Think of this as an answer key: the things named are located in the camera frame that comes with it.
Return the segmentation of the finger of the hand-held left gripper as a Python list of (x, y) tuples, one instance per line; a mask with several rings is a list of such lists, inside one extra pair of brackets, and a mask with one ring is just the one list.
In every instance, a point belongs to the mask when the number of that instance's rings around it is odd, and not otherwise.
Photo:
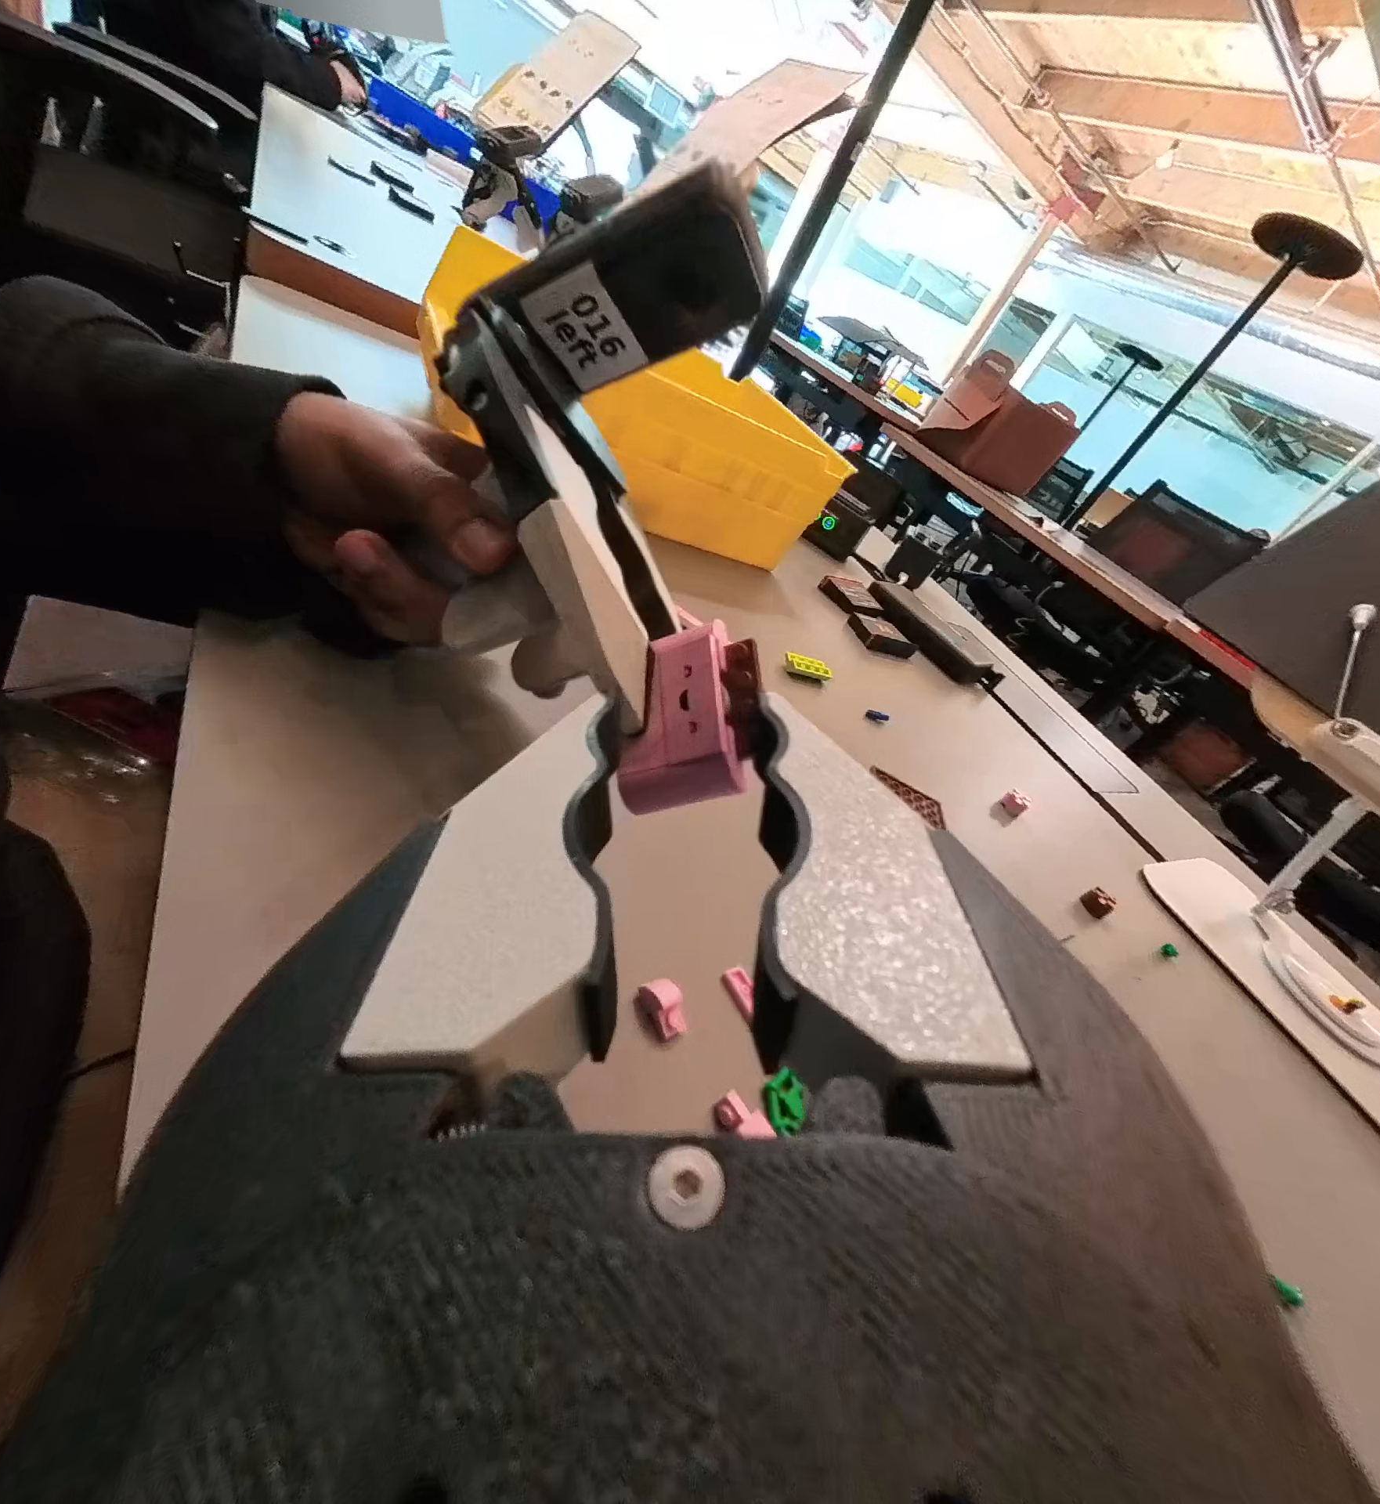
[(527, 406), (538, 439), (549, 437), (581, 474), (590, 499), (578, 510), (590, 543), (598, 543), (646, 636), (657, 643), (680, 630), (680, 616), (663, 573), (627, 501), (625, 478), (598, 428), (578, 404)]
[(523, 557), (567, 643), (598, 692), (617, 704), (627, 736), (644, 730), (649, 635), (600, 526), (590, 493), (557, 496), (516, 527)]

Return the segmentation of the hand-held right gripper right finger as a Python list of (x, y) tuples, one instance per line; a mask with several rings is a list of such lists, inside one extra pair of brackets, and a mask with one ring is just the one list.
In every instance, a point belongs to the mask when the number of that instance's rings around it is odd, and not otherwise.
[(785, 696), (755, 731), (758, 921), (752, 1036), (808, 1085), (1003, 1085), (1034, 1066), (935, 831)]

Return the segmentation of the pink brick block with face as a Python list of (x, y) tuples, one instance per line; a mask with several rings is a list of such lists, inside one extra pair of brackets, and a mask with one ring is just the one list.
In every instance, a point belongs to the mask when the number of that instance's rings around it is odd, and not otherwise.
[(652, 643), (643, 730), (624, 742), (616, 772), (627, 810), (646, 816), (742, 794), (759, 695), (755, 641), (731, 640), (720, 619)]

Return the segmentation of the person's left forearm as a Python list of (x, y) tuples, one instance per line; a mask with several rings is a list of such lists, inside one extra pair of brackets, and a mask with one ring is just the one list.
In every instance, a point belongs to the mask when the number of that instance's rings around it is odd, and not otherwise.
[(172, 625), (330, 597), (295, 559), (278, 425), (336, 385), (178, 350), (95, 290), (0, 289), (0, 684), (35, 595)]

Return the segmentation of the person's left hand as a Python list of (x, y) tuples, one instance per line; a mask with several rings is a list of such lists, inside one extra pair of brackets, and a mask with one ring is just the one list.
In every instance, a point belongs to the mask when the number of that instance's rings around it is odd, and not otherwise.
[(308, 390), (275, 425), (273, 461), (295, 561), (403, 647), (440, 641), (445, 568), (493, 575), (516, 551), (475, 489), (486, 456), (431, 423)]

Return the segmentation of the yellow plastic bin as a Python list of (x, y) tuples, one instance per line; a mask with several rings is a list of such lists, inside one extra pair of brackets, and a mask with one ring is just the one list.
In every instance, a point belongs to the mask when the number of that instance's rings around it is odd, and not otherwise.
[(774, 572), (854, 474), (767, 390), (698, 350), (583, 403), (643, 532), (758, 570)]

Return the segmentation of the brown upturned large plate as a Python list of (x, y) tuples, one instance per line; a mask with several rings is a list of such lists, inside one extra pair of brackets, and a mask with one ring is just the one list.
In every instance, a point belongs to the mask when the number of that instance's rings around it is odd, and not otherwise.
[(870, 764), (868, 771), (884, 788), (894, 793), (908, 809), (924, 820), (930, 829), (943, 831), (947, 828), (938, 799), (878, 764)]

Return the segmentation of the black pole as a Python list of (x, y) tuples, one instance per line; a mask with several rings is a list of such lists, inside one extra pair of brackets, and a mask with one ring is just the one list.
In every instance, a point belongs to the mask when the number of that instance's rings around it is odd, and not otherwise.
[(800, 208), (800, 213), (788, 221), (788, 234), (775, 246), (772, 286), (747, 330), (734, 363), (728, 369), (733, 382), (747, 379), (769, 347), (777, 319), (813, 256), (856, 161), (868, 143), (879, 113), (919, 42), (933, 6), (933, 1), (908, 1), (903, 4), (867, 90), (853, 109), (853, 118), (837, 145), (826, 153), (830, 161), (819, 174), (808, 169), (800, 181), (793, 204), (793, 207)]

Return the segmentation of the black charger with green lights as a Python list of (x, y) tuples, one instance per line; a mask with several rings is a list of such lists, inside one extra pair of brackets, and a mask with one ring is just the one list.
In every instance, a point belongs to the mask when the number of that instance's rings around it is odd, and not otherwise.
[(802, 538), (834, 562), (849, 561), (862, 540), (887, 527), (900, 510), (903, 488), (884, 469), (859, 464), (845, 478)]

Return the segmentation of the flat black box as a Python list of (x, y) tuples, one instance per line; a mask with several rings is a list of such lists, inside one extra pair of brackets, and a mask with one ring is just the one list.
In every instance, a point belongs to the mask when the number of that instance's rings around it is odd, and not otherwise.
[(980, 692), (1001, 685), (1001, 668), (984, 654), (969, 632), (930, 611), (916, 592), (886, 580), (873, 580), (868, 592), (887, 624), (950, 682)]

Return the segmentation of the brown cardboard box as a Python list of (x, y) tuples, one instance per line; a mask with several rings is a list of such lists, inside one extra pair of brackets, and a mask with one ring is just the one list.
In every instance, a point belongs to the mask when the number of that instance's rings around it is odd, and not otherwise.
[(1023, 496), (1066, 456), (1080, 428), (1064, 404), (1026, 398), (1014, 374), (1001, 350), (977, 355), (943, 388), (916, 440), (963, 474)]

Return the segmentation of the white round dish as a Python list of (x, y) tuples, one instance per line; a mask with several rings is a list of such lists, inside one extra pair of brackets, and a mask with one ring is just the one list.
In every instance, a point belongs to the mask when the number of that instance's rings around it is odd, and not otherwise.
[(1268, 935), (1263, 957), (1276, 981), (1309, 1019), (1358, 1058), (1380, 1065), (1377, 1009), (1356, 992), (1342, 987), (1339, 973), (1307, 956), (1296, 941)]

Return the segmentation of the black monitor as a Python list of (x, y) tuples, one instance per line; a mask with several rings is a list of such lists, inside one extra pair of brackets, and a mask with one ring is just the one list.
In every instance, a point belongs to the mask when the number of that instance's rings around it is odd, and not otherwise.
[(1358, 605), (1377, 614), (1344, 709), (1380, 731), (1380, 480), (1208, 584), (1186, 610), (1287, 689), (1333, 711)]

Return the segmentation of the black office chair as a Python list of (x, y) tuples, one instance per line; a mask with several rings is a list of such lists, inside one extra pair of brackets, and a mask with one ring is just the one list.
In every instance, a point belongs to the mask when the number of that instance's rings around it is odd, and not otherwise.
[(223, 354), (257, 123), (103, 30), (0, 4), (0, 286), (69, 279), (180, 349)]

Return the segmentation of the black floor lamp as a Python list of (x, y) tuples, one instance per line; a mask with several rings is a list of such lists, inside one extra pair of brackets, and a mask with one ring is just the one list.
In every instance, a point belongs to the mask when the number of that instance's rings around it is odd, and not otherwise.
[(1276, 267), (1258, 292), (1233, 317), (1211, 344), (1202, 360), (1189, 369), (1179, 380), (1170, 396), (1151, 415), (1149, 422), (1135, 434), (1126, 448), (1113, 463), (1097, 477), (1094, 488), (1085, 493), (1072, 512), (1061, 518), (1066, 529), (1082, 523), (1086, 513), (1115, 488), (1115, 482), (1126, 467), (1153, 440), (1160, 428), (1178, 412), (1194, 388), (1209, 374), (1211, 368), (1224, 357), (1236, 339), (1277, 295), (1279, 290), (1298, 273), (1322, 281), (1325, 284), (1339, 284), (1350, 279), (1366, 264), (1359, 246), (1348, 237), (1317, 219), (1287, 211), (1269, 211), (1258, 216), (1249, 232), (1250, 241)]

